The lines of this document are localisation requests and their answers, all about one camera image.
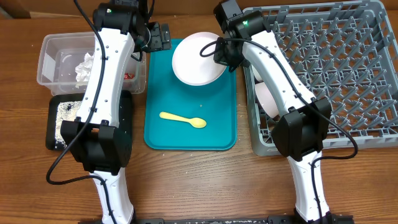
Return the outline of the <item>pale green bowl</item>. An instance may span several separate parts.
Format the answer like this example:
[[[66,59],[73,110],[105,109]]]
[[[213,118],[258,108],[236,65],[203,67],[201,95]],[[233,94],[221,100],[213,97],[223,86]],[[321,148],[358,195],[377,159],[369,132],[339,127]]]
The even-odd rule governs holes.
[[[263,79],[261,78],[259,72],[254,68],[253,65],[251,65],[251,70],[252,74],[254,75],[254,78],[257,82],[263,82]]]

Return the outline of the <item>large white plate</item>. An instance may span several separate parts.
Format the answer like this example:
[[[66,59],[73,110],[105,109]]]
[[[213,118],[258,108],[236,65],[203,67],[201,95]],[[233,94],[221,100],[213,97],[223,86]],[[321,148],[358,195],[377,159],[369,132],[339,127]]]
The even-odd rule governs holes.
[[[226,70],[225,65],[215,63],[212,55],[202,57],[200,50],[216,41],[219,35],[211,32],[197,32],[183,39],[176,47],[172,57],[175,76],[191,86],[210,84]]]

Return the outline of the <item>pink bowl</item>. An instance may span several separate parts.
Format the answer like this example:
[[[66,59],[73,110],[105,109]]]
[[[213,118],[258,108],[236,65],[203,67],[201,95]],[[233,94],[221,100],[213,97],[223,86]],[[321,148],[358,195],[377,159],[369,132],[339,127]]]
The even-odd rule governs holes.
[[[266,114],[271,118],[278,116],[279,111],[277,105],[266,84],[264,82],[257,83],[255,84],[254,90],[257,100]]]

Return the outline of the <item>red snack wrapper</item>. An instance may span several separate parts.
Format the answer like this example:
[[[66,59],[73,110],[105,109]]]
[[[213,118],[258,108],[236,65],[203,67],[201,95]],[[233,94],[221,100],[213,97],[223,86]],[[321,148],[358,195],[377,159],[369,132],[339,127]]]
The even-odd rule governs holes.
[[[125,80],[132,80],[134,78],[135,78],[135,74],[133,74],[133,73],[125,73],[124,74],[124,79]]]

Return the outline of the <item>foil wrapper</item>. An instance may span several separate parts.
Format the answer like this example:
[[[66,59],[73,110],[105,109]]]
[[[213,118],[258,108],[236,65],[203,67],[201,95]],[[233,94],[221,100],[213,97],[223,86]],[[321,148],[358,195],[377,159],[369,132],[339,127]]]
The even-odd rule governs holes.
[[[87,82],[89,80],[93,61],[94,56],[86,53],[84,56],[84,61],[75,67],[75,79],[77,82]]]

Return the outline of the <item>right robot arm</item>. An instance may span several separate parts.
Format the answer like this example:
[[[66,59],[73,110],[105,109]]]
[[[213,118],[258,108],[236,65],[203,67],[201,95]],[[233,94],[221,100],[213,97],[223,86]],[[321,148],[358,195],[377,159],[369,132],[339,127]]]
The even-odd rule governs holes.
[[[249,62],[276,103],[280,119],[271,137],[292,169],[298,219],[325,223],[330,210],[323,193],[320,158],[331,115],[329,102],[316,99],[298,78],[261,12],[243,12],[236,1],[221,1],[213,14],[225,35],[217,40],[213,60],[231,71]]]

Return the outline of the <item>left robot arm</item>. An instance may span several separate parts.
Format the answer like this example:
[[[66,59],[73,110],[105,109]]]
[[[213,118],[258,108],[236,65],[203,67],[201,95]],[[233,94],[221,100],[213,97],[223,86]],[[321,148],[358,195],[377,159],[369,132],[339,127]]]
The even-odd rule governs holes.
[[[124,75],[143,54],[171,48],[167,30],[150,22],[154,6],[147,1],[101,3],[87,23],[95,34],[95,52],[88,85],[73,121],[63,121],[61,134],[77,162],[93,179],[102,223],[133,223],[125,168],[132,136],[120,128],[119,110]]]

